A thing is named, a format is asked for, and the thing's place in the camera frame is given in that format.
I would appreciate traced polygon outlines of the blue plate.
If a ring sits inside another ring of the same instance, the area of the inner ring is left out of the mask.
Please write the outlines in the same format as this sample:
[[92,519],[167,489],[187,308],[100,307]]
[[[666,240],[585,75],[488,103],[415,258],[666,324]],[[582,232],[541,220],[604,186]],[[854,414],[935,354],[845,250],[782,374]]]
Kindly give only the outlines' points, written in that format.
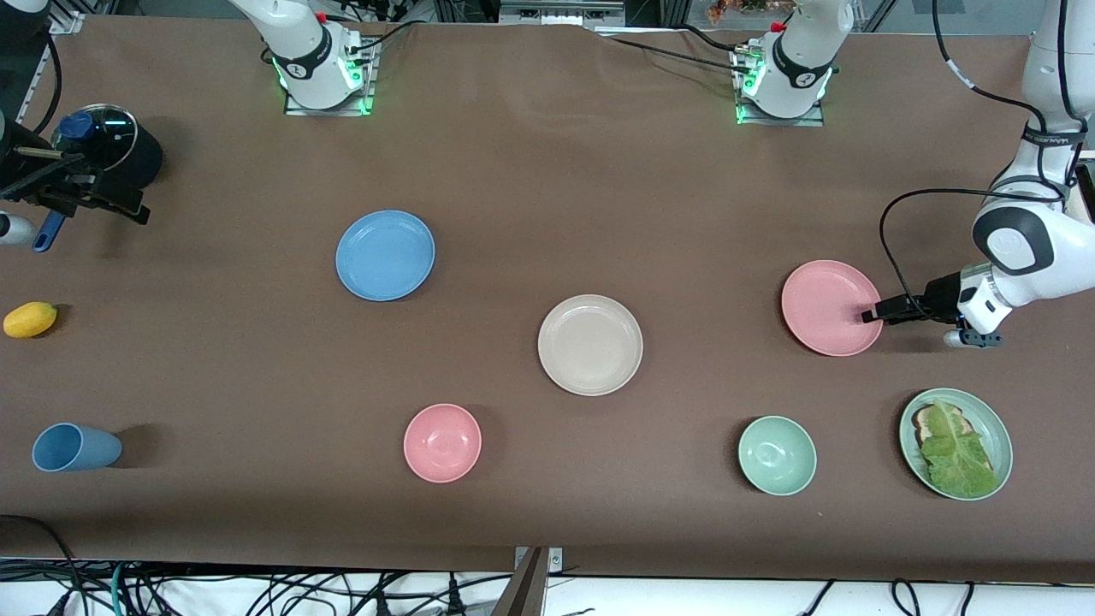
[[387,303],[408,297],[435,264],[435,239],[418,216],[379,210],[353,222],[341,236],[334,265],[351,295]]

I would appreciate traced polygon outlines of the pink plate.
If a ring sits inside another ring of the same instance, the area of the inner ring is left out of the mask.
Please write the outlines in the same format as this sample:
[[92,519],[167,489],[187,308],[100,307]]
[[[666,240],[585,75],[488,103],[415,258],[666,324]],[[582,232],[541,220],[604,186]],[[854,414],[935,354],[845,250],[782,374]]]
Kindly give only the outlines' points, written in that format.
[[809,350],[826,355],[860,355],[879,339],[884,324],[865,323],[863,313],[881,298],[868,277],[844,261],[814,260],[789,274],[781,293],[783,319]]

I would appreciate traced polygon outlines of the metal table bracket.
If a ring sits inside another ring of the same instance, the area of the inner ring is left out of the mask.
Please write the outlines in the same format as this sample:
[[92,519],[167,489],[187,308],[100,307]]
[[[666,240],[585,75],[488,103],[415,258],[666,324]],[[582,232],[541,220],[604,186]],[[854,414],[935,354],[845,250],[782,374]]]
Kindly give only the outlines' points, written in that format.
[[517,547],[515,573],[489,616],[542,616],[548,577],[563,570],[562,547]]

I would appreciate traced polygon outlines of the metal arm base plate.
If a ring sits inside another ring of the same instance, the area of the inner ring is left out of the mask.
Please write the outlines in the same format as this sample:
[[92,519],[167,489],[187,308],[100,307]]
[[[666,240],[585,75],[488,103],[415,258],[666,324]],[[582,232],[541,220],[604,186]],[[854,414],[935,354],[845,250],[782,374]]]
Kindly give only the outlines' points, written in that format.
[[334,80],[322,82],[322,86],[333,89],[335,93],[345,93],[346,97],[328,108],[309,108],[303,105],[288,89],[285,74],[279,74],[279,86],[284,90],[284,113],[286,116],[331,116],[360,117],[370,116],[373,111],[376,85],[378,85],[381,53],[370,48],[337,60]]
[[764,50],[754,45],[739,45],[729,53],[735,68],[734,94],[739,124],[820,127],[825,125],[821,98],[832,71],[807,88],[794,88],[793,81],[771,68]]

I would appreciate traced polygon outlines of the green bowl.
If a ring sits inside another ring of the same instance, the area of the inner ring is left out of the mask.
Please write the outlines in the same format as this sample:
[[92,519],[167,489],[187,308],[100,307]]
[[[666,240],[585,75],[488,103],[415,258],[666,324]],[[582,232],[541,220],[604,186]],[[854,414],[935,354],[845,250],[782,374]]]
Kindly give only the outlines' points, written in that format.
[[739,438],[737,460],[752,487],[779,498],[804,491],[818,467],[811,435],[781,416],[754,418]]

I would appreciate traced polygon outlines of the toasted bread slice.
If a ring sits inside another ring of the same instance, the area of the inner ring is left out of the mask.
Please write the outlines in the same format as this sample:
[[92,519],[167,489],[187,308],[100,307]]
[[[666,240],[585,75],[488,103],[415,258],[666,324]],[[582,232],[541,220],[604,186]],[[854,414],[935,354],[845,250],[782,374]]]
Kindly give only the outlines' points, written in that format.
[[919,446],[926,443],[936,432],[943,435],[966,435],[973,433],[973,425],[963,414],[963,409],[953,403],[936,400],[923,406],[912,418],[914,433]]

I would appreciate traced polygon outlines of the grey metal frame structure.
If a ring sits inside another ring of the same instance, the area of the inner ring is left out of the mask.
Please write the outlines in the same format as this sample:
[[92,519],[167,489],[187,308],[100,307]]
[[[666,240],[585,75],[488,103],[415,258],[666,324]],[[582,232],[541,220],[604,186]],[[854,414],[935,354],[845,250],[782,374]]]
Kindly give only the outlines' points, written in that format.
[[498,0],[497,12],[504,25],[626,25],[624,0]]

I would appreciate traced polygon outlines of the orange leafy object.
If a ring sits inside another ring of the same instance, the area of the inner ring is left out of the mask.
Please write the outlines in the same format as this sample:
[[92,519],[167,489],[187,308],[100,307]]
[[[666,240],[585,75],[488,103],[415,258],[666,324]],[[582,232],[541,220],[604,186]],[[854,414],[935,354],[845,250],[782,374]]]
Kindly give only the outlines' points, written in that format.
[[763,15],[781,8],[781,0],[713,0],[707,7],[707,19],[712,25],[731,15]]

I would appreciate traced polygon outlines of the blue cup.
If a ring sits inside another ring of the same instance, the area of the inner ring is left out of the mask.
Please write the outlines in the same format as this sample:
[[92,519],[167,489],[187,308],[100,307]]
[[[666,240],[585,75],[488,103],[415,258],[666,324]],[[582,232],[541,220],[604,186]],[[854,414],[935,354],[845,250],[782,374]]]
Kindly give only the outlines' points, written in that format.
[[122,441],[90,426],[58,423],[36,437],[32,462],[43,472],[97,470],[122,458]]

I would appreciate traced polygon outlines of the green lettuce leaf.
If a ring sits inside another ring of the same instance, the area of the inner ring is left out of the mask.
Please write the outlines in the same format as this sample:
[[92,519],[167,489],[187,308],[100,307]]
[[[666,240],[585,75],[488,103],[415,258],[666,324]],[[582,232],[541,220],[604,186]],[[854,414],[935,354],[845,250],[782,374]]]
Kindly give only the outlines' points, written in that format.
[[944,495],[980,499],[1000,487],[996,469],[975,429],[966,435],[936,432],[920,446],[920,456],[926,461],[927,483]]

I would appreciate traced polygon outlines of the perforated metal rail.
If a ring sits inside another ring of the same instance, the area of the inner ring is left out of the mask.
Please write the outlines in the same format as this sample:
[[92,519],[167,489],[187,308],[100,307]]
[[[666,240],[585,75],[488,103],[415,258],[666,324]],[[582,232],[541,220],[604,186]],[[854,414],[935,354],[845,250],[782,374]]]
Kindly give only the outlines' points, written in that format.
[[3,107],[8,118],[33,127],[44,117],[43,106],[50,105],[48,86],[53,86],[51,51],[54,35],[42,32],[15,51],[0,54],[0,75],[4,75]]

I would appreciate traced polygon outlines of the pink bowl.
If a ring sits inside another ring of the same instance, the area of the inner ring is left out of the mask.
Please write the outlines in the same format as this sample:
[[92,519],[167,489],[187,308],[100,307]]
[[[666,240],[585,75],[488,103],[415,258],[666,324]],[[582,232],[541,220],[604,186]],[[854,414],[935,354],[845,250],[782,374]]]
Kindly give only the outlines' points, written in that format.
[[480,460],[482,431],[472,412],[453,403],[435,403],[406,426],[403,454],[407,467],[428,483],[453,483]]

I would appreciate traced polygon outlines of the beige plate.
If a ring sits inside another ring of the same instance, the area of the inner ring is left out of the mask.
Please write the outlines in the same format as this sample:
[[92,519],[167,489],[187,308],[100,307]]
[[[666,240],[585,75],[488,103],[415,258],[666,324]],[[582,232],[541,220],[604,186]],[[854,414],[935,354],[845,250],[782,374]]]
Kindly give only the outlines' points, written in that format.
[[597,397],[623,388],[637,374],[644,336],[633,312],[615,299],[570,297],[542,321],[537,356],[560,390]]

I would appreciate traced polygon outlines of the aluminium frame profile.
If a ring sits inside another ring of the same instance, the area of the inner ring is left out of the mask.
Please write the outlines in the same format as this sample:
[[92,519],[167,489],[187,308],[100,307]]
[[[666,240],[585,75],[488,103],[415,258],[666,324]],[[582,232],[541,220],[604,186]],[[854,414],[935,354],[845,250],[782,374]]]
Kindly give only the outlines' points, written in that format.
[[94,12],[94,4],[87,3],[87,0],[48,0],[50,34],[69,35],[78,32],[83,15]]

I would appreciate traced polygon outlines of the yellow lemon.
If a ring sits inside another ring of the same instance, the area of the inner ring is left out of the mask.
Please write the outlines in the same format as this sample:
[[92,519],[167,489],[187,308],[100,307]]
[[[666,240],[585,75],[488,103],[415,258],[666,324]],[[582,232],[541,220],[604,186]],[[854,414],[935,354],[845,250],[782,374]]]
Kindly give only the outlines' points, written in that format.
[[34,301],[13,309],[3,319],[3,332],[12,339],[31,339],[51,329],[58,318],[55,305]]

